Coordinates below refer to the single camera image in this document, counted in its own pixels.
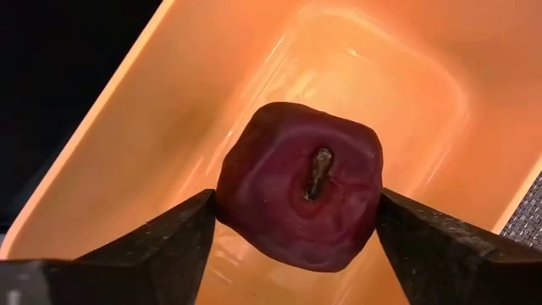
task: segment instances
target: apple stem cavity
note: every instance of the apple stem cavity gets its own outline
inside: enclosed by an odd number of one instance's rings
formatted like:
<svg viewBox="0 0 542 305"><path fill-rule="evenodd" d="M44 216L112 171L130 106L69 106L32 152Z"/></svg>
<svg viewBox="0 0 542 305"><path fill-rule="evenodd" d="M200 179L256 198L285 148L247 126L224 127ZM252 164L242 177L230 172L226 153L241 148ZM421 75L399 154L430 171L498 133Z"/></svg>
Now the apple stem cavity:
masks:
<svg viewBox="0 0 542 305"><path fill-rule="evenodd" d="M312 173L305 192L305 199L310 202L318 199L329 168L333 163L333 153L328 148L320 148L312 157Z"/></svg>

